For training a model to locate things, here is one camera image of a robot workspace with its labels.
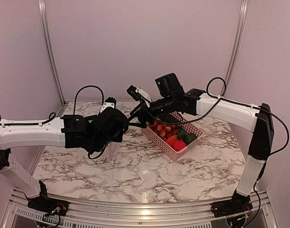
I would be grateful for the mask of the clear zip top bag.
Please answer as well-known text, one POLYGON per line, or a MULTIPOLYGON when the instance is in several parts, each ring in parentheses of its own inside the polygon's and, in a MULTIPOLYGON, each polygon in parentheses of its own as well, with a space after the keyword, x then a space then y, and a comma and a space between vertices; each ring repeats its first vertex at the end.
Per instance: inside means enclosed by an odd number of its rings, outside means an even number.
POLYGON ((107 159, 113 164, 120 149, 124 133, 127 132, 128 118, 117 108, 106 108, 102 113, 104 134, 106 135, 107 159))

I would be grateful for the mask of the long green cucumber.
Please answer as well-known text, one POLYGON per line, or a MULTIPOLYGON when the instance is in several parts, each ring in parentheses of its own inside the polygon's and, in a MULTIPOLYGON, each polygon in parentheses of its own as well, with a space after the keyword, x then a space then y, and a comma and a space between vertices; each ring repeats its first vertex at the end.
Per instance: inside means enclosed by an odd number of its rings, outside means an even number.
POLYGON ((178 131, 178 138, 183 140, 187 134, 187 131, 184 128, 180 128, 178 131))

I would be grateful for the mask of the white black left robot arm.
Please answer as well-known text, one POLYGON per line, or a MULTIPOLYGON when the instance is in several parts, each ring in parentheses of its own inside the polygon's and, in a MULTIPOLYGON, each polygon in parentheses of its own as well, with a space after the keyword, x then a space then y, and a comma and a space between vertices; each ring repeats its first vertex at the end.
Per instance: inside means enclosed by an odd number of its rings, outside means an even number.
POLYGON ((10 154, 16 147, 52 146, 82 148, 92 155, 104 152, 110 142, 120 143, 128 130, 128 118, 118 109, 107 107, 98 115, 51 114, 48 120, 10 121, 0 115, 0 174, 16 185, 42 211, 49 211, 53 201, 46 187, 34 179, 10 154))

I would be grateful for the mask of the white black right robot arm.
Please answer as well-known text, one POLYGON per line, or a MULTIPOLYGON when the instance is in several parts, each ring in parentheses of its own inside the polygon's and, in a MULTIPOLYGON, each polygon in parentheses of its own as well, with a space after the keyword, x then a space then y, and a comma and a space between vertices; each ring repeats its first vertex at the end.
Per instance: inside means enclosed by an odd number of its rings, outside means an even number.
POLYGON ((252 132, 246 167, 236 188, 236 195, 228 202, 228 209, 237 213, 246 206, 248 196, 264 169, 265 161, 271 154, 274 137, 272 114, 267 104, 250 105, 225 99, 223 96, 210 95, 200 89, 187 92, 167 90, 163 98, 152 101, 150 96, 139 87, 130 86, 127 93, 139 101, 131 118, 138 118, 142 124, 153 123, 173 112, 187 113, 193 116, 213 117, 218 120, 240 126, 252 132))

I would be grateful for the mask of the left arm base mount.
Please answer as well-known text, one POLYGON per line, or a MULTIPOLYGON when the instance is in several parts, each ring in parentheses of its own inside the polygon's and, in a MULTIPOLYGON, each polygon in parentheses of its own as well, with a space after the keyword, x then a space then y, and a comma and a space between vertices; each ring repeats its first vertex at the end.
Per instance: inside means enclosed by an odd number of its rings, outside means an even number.
POLYGON ((45 212, 48 216, 54 214, 65 216, 68 210, 68 201, 49 197, 47 195, 46 185, 41 180, 38 183, 40 187, 38 196, 29 198, 25 195, 28 200, 28 207, 45 212))

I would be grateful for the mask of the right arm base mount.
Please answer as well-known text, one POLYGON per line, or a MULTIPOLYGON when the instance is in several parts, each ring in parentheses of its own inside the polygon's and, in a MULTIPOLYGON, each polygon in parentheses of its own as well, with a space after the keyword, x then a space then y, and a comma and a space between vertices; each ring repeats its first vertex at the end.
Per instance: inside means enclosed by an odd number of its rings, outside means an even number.
POLYGON ((211 212, 215 218, 242 213, 252 209, 253 205, 250 196, 240 195, 236 191, 234 191, 230 199, 213 202, 211 204, 211 212))

